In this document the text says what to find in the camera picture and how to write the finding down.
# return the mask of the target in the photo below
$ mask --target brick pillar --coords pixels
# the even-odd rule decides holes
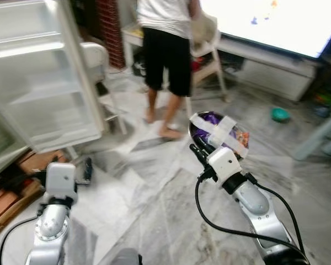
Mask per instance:
[[[109,63],[125,67],[117,0],[96,0],[100,31],[109,53]]]

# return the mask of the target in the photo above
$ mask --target marble floor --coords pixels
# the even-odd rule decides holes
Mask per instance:
[[[194,188],[202,166],[189,150],[190,137],[185,134],[181,140],[166,141],[157,136],[168,93],[160,93],[158,119],[148,125],[140,79],[112,76],[108,86],[115,92],[129,133],[121,135],[117,124],[112,124],[112,133],[78,147],[83,156],[92,158],[94,174],[89,187],[80,187],[79,202],[71,212],[65,264],[109,265],[124,247],[137,249],[144,265],[263,264],[251,239],[216,231],[197,212]],[[197,93],[209,98],[194,99],[194,111],[229,115],[250,132],[249,155],[242,167],[290,203],[311,264],[331,265],[331,157],[317,150],[299,162],[290,155],[323,120],[312,114],[307,103],[240,85],[229,90],[229,103],[213,97],[218,85],[212,80]],[[101,101],[114,111],[108,95]],[[272,121],[272,107],[287,109],[291,121]],[[186,132],[185,110],[174,123]],[[201,186],[200,201],[216,224],[248,230],[237,204],[211,181]],[[33,216],[38,202],[12,224]],[[293,233],[288,212],[276,199],[274,203],[278,217]],[[5,265],[24,264],[33,243],[33,226],[27,224],[12,233],[4,250]]]

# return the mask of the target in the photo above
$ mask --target refrigerator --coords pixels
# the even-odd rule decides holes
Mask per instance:
[[[21,138],[0,119],[0,172],[28,149]]]
[[[0,119],[36,152],[101,137],[69,1],[0,1]]]

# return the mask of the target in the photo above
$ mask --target red object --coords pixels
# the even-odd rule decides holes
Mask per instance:
[[[27,187],[29,184],[31,184],[33,182],[32,179],[26,179],[24,182],[23,182],[23,187]]]
[[[116,0],[96,0],[100,30],[109,53],[109,63],[116,68],[125,67],[120,32],[118,3]]]
[[[193,72],[198,71],[200,69],[200,67],[201,67],[201,64],[197,61],[193,61],[191,63],[191,69],[193,70]]]

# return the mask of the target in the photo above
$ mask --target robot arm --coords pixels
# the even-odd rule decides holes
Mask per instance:
[[[191,145],[190,148],[205,166],[203,174],[211,174],[218,189],[224,189],[239,203],[249,221],[251,233],[273,237],[295,246],[275,214],[271,196],[241,174],[242,168],[231,149],[220,147],[206,157],[196,146]],[[266,265],[309,264],[303,255],[287,246],[257,238],[254,242]]]
[[[69,213],[77,201],[74,182],[75,166],[51,163],[47,168],[47,205],[35,225],[34,247],[26,265],[63,264],[63,246],[67,238]]]

